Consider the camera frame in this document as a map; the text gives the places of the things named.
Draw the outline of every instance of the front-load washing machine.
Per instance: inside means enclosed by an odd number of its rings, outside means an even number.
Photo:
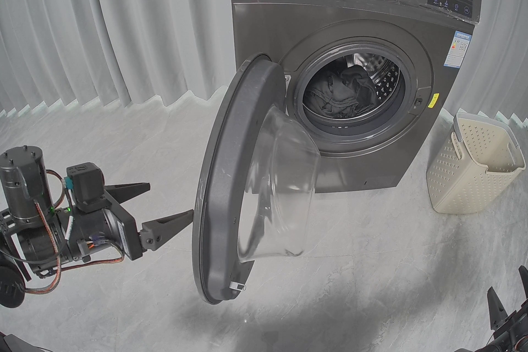
[[[314,186],[399,183],[455,81],[480,4],[232,0],[239,70],[210,136],[193,224],[195,280],[206,301],[239,294],[253,265],[246,258],[264,251],[266,224],[279,238],[294,233],[287,210],[302,215]],[[243,248],[241,209],[252,193],[264,211]],[[282,249],[297,254],[294,245]]]

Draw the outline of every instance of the white plastic basket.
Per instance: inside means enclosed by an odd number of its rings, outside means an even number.
[[[427,170],[432,207],[439,213],[476,213],[525,168],[507,124],[459,112],[452,133]]]

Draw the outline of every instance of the dark clothes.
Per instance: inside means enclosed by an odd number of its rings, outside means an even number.
[[[350,119],[378,107],[376,86],[360,65],[347,67],[344,57],[318,71],[308,83],[303,102],[332,119]]]

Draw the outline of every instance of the washing machine door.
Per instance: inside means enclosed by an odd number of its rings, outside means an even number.
[[[282,67],[265,54],[236,72],[216,116],[196,194],[192,257],[212,304],[246,289],[254,260],[300,255],[320,154],[285,114]]]

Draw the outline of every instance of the floor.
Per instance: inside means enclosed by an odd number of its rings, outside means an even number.
[[[63,175],[93,161],[108,184],[150,182],[150,192],[125,203],[139,227],[193,207],[223,93],[208,102],[186,94],[169,108],[154,98],[3,116],[0,150],[34,144]],[[55,352],[482,347],[491,334],[487,289],[495,287],[509,312],[524,299],[517,268],[527,264],[528,172],[487,210],[436,213],[425,171],[450,125],[437,120],[397,188],[316,195],[307,253],[256,262],[234,301],[211,306],[199,298],[188,227],[134,262],[65,273],[51,294],[2,309],[0,330]],[[514,131],[528,154],[525,129]]]

